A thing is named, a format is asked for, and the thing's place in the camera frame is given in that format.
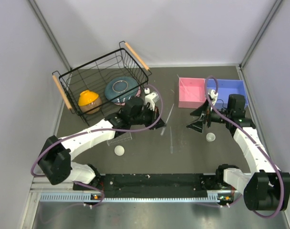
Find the clear pipette long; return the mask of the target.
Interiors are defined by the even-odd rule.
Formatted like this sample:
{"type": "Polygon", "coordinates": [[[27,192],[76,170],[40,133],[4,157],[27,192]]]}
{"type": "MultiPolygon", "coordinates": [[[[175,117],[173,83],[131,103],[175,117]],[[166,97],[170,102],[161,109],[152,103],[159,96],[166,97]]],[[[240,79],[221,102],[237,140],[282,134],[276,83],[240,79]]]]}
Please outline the clear pipette long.
{"type": "Polygon", "coordinates": [[[164,132],[165,132],[165,130],[166,130],[167,123],[168,123],[168,121],[169,121],[169,119],[170,119],[170,116],[171,116],[171,114],[172,114],[173,108],[174,108],[174,104],[172,104],[172,107],[171,107],[171,109],[170,109],[170,111],[169,111],[169,113],[168,113],[167,119],[166,119],[166,121],[165,121],[165,126],[162,128],[162,131],[161,131],[161,134],[160,134],[161,136],[164,135],[164,132]]]}

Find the white round lid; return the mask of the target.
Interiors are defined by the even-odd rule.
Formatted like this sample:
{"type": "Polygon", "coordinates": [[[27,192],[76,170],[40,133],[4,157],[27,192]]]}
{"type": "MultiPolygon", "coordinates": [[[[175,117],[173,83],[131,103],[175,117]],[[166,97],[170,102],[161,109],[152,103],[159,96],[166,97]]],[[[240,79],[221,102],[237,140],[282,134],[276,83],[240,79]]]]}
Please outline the white round lid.
{"type": "Polygon", "coordinates": [[[125,148],[123,146],[116,146],[114,152],[117,156],[122,156],[125,153],[125,148]]]}

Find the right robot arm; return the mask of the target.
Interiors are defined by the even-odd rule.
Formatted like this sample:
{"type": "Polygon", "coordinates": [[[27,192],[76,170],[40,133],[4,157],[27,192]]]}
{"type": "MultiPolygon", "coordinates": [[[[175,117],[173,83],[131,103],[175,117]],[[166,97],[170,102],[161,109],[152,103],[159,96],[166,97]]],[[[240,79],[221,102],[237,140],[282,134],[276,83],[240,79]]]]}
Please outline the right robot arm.
{"type": "Polygon", "coordinates": [[[225,124],[248,163],[250,175],[237,166],[222,164],[216,170],[215,184],[221,189],[232,186],[243,195],[245,205],[251,211],[284,211],[290,198],[290,173],[281,172],[270,161],[255,124],[245,116],[245,103],[245,97],[240,94],[229,95],[226,109],[213,109],[205,101],[190,113],[197,119],[187,128],[202,133],[211,123],[225,124]]]}

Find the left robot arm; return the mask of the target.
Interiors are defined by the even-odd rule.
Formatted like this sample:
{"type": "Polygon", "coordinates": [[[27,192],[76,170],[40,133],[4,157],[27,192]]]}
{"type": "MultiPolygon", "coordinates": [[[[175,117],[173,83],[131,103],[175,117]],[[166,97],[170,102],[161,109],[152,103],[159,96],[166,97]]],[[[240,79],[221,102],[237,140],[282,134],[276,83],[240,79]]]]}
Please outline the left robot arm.
{"type": "Polygon", "coordinates": [[[82,165],[74,159],[94,146],[132,132],[134,125],[142,125],[144,129],[154,130],[165,126],[161,119],[156,102],[159,96],[152,92],[145,96],[131,97],[118,112],[109,114],[95,125],[74,135],[57,138],[49,137],[38,157],[36,164],[40,167],[51,185],[64,181],[85,184],[89,189],[100,185],[100,174],[90,164],[82,165]]]}

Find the small white cup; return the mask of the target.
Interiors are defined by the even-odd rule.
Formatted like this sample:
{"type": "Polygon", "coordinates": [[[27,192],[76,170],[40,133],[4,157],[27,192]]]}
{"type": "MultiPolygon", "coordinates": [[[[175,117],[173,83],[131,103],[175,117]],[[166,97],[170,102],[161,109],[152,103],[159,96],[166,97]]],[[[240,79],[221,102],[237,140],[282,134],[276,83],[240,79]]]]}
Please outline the small white cup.
{"type": "Polygon", "coordinates": [[[206,134],[207,142],[213,142],[213,141],[215,141],[215,139],[216,139],[216,136],[214,133],[207,133],[206,134]]]}

